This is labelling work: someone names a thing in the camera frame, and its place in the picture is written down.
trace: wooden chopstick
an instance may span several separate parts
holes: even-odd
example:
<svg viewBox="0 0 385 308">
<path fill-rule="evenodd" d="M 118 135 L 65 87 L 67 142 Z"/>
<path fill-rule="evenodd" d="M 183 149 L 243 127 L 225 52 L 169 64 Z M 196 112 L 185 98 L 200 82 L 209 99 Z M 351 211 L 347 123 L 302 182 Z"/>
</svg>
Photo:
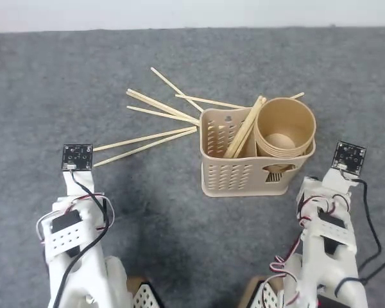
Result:
<svg viewBox="0 0 385 308">
<path fill-rule="evenodd" d="M 189 116 L 188 114 L 185 114 L 181 111 L 178 111 L 177 109 L 174 109 L 170 106 L 167 106 L 166 104 L 163 104 L 159 101 L 157 101 L 156 99 L 153 99 L 153 98 L 149 98 L 148 96 L 145 96 L 137 91 L 134 91 L 132 89 L 127 89 L 127 95 L 135 98 L 135 99 L 138 99 L 139 101 L 143 101 L 155 108 L 158 108 L 158 109 L 161 109 L 169 114 L 172 114 L 173 116 L 177 116 L 177 117 L 186 117 L 188 119 L 192 119 L 192 120 L 197 120 L 198 119 L 195 119 L 194 117 L 191 117 Z"/>
<path fill-rule="evenodd" d="M 136 154 L 138 152 L 141 152 L 141 151 L 144 151 L 146 149 L 149 149 L 149 148 L 152 148 L 153 146 L 158 146 L 159 144 L 162 144 L 162 143 L 165 143 L 167 141 L 171 141 L 173 139 L 176 139 L 176 138 L 180 138 L 180 137 L 183 137 L 185 135 L 189 135 L 190 133 L 194 133 L 197 131 L 197 127 L 194 127 L 192 128 L 191 130 L 187 130 L 186 132 L 184 133 L 178 133 L 174 136 L 170 136 L 170 137 L 167 137 L 167 138 L 164 138 L 164 139 L 160 139 L 158 141 L 155 141 L 155 142 L 152 142 L 152 143 L 149 143 L 145 146 L 141 146 L 140 148 L 137 148 L 137 149 L 134 149 L 134 150 L 131 150 L 131 151 L 128 151 L 126 153 L 123 153 L 123 154 L 120 154 L 120 155 L 117 155 L 117 156 L 114 156 L 114 157 L 111 157 L 109 159 L 106 159 L 106 160 L 102 160 L 101 162 L 98 162 L 97 164 L 94 164 L 93 167 L 98 167 L 98 166 L 102 166 L 102 165 L 105 165 L 105 164 L 108 164 L 109 162 L 113 162 L 115 160 L 119 160 L 121 158 L 124 158 L 124 157 L 127 157 L 127 156 L 130 156 L 132 154 Z"/>
<path fill-rule="evenodd" d="M 97 151 L 115 148 L 118 146 L 125 146 L 126 144 L 141 142 L 141 141 L 150 140 L 150 139 L 159 138 L 159 137 L 164 137 L 164 136 L 168 136 L 168 135 L 174 135 L 176 133 L 183 133 L 183 132 L 187 132 L 189 130 L 192 130 L 193 128 L 194 128 L 194 126 L 190 126 L 190 127 L 182 128 L 180 130 L 171 130 L 169 132 L 156 133 L 155 135 L 149 135 L 149 136 L 139 137 L 139 138 L 121 141 L 121 142 L 117 142 L 117 143 L 113 143 L 113 144 L 107 144 L 106 146 L 99 146 L 99 147 L 93 149 L 93 151 L 97 152 Z"/>
<path fill-rule="evenodd" d="M 213 104 L 213 105 L 223 106 L 223 107 L 230 107 L 230 108 L 234 108 L 234 109 L 245 108 L 244 106 L 234 105 L 234 104 L 230 104 L 230 103 L 223 103 L 222 101 L 213 101 L 211 99 L 196 98 L 194 96 L 187 96 L 187 95 L 180 95 L 180 94 L 175 94 L 175 96 L 178 98 L 191 99 L 193 101 L 201 101 L 202 103 L 208 103 L 208 104 Z"/>
<path fill-rule="evenodd" d="M 297 98 L 300 98 L 301 96 L 304 96 L 304 95 L 305 95 L 305 93 L 301 92 L 301 93 L 298 93 L 298 94 L 296 94 L 294 96 L 291 96 L 290 98 L 297 99 Z"/>
<path fill-rule="evenodd" d="M 254 106 L 251 108 L 250 113 L 246 116 L 243 125 L 241 125 L 240 129 L 236 133 L 234 139 L 229 145 L 228 149 L 224 154 L 224 158 L 236 158 L 239 153 L 237 153 L 242 142 L 246 142 L 246 138 L 250 135 L 248 131 L 254 124 L 255 118 L 257 117 L 258 111 L 261 109 L 262 105 L 267 101 L 266 98 L 259 96 Z"/>
<path fill-rule="evenodd" d="M 163 114 L 162 112 L 157 112 L 157 111 L 153 111 L 153 110 L 143 109 L 143 108 L 139 108 L 139 107 L 127 106 L 127 108 L 131 109 L 131 110 L 145 112 L 146 114 L 153 114 L 153 115 L 160 116 L 160 117 L 168 117 L 168 118 L 174 119 L 174 120 L 189 122 L 189 123 L 192 123 L 192 124 L 194 124 L 196 126 L 200 125 L 199 120 L 190 120 L 190 119 L 187 119 L 186 117 L 176 117 L 175 115 Z"/>
<path fill-rule="evenodd" d="M 160 72 L 158 72 L 154 67 L 151 68 L 151 70 L 153 71 L 154 74 L 156 74 L 162 81 L 164 81 L 166 84 L 168 84 L 171 88 L 173 88 L 173 90 L 175 92 L 177 92 L 178 94 L 181 94 L 181 95 L 185 95 L 179 88 L 177 88 L 175 86 L 174 83 L 172 83 L 171 81 L 169 81 L 166 77 L 164 77 L 163 74 L 161 74 Z M 189 98 L 186 98 L 185 99 L 186 101 L 188 101 L 192 106 L 194 106 L 195 108 L 198 109 L 198 111 L 200 112 L 203 112 L 204 110 L 198 106 L 194 101 L 192 101 L 191 99 Z"/>
</svg>

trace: carpet floor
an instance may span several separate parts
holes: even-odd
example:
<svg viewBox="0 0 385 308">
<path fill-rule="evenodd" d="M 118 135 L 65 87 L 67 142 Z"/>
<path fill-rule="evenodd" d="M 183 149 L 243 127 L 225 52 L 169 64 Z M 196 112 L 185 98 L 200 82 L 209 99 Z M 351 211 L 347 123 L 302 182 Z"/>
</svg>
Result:
<svg viewBox="0 0 385 308">
<path fill-rule="evenodd" d="M 268 274 L 293 242 L 302 178 L 324 176 L 339 139 L 368 147 L 362 178 L 384 251 L 366 272 L 385 260 L 385 28 L 0 34 L 0 308 L 47 306 L 34 226 L 65 195 L 64 143 L 188 126 L 126 109 L 145 107 L 128 87 L 199 116 L 151 66 L 186 94 L 246 106 L 260 93 L 304 91 L 318 124 L 316 153 L 283 196 L 206 197 L 198 133 L 94 170 L 96 190 L 117 212 L 105 254 L 148 277 L 166 307 L 236 307 L 251 277 Z M 95 161 L 138 146 L 95 153 Z M 358 263 L 376 250 L 362 193 L 352 189 Z M 366 292 L 370 307 L 385 307 L 385 270 Z"/>
</svg>

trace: wooden base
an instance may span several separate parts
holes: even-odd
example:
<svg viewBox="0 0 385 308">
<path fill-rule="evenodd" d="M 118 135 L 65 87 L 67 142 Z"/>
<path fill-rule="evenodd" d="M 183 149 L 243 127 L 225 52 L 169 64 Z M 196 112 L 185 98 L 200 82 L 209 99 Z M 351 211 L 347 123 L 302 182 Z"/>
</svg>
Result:
<svg viewBox="0 0 385 308">
<path fill-rule="evenodd" d="M 250 283 L 247 285 L 244 295 L 241 298 L 241 301 L 239 302 L 238 308 L 247 308 L 248 304 L 250 303 L 250 300 L 252 299 L 252 295 L 254 292 L 256 292 L 258 283 L 261 281 L 264 281 L 268 278 L 268 276 L 255 276 L 250 280 Z M 270 286 L 273 288 L 275 292 L 278 292 L 279 290 L 284 288 L 284 285 L 282 284 L 281 278 L 274 278 L 271 279 L 269 282 Z"/>
<path fill-rule="evenodd" d="M 147 278 L 139 276 L 130 276 L 127 278 L 127 290 L 133 297 L 138 292 L 140 285 L 148 282 Z"/>
</svg>

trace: beige plastic basket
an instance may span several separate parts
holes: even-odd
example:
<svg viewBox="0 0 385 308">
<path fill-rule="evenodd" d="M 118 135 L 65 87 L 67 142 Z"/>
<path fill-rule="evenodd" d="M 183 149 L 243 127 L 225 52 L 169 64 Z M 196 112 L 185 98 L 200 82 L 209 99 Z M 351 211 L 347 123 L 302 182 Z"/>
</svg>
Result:
<svg viewBox="0 0 385 308">
<path fill-rule="evenodd" d="M 207 109 L 200 117 L 202 155 L 201 186 L 210 197 L 273 196 L 284 194 L 289 181 L 315 152 L 312 141 L 305 155 L 295 158 L 256 157 L 253 134 L 243 150 L 243 158 L 222 158 L 251 108 L 238 110 Z M 271 173 L 270 165 L 288 165 L 280 173 Z"/>
</svg>

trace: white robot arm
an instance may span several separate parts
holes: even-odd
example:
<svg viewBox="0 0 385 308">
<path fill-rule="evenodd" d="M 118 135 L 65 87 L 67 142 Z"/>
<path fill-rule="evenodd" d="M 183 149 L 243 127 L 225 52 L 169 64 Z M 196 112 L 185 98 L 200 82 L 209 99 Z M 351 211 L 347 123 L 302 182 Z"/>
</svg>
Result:
<svg viewBox="0 0 385 308">
<path fill-rule="evenodd" d="M 149 285 L 140 288 L 133 298 L 121 261 L 104 258 L 99 240 L 114 222 L 114 210 L 108 198 L 94 192 L 91 163 L 92 145 L 64 146 L 62 169 L 67 196 L 57 199 L 53 211 L 36 225 L 49 270 L 48 307 L 159 307 Z M 113 213 L 111 223 L 107 204 Z M 148 296 L 148 303 L 142 300 L 144 296 Z"/>
<path fill-rule="evenodd" d="M 291 277 L 284 279 L 284 298 L 298 293 L 288 307 L 315 308 L 320 298 L 334 308 L 368 307 L 360 283 L 345 282 L 337 297 L 334 294 L 344 278 L 358 278 L 357 246 L 349 215 L 351 185 L 357 183 L 346 180 L 337 169 L 330 169 L 322 182 L 304 178 L 297 197 L 297 218 L 304 226 L 302 256 L 293 254 L 284 266 L 297 277 L 296 284 Z"/>
</svg>

